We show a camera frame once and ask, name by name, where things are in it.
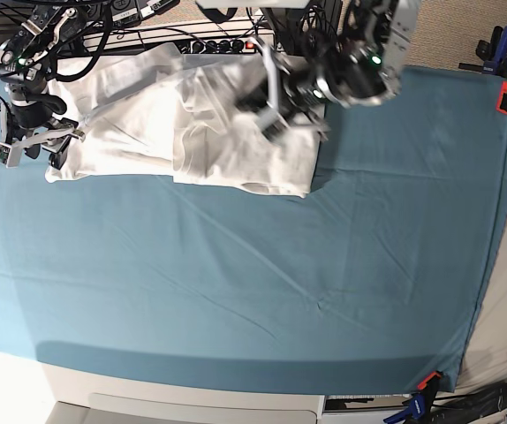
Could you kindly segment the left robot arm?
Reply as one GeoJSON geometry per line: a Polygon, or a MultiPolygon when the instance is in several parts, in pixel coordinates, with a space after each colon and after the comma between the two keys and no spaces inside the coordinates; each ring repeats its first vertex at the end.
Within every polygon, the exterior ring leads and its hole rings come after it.
{"type": "Polygon", "coordinates": [[[259,38],[264,79],[236,101],[268,137],[289,128],[325,132],[322,107],[376,106],[396,96],[416,28],[419,1],[352,1],[336,30],[324,17],[302,25],[300,54],[278,53],[259,38]]]}

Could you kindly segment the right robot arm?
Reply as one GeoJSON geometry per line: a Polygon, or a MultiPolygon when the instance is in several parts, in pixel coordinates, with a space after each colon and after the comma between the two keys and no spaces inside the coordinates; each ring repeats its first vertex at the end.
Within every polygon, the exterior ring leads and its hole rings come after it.
{"type": "Polygon", "coordinates": [[[9,96],[0,103],[0,163],[19,165],[22,156],[49,153],[59,170],[71,140],[84,138],[79,123],[66,118],[67,104],[49,92],[57,75],[57,52],[87,25],[87,8],[39,5],[12,38],[0,45],[0,80],[9,96]]]}

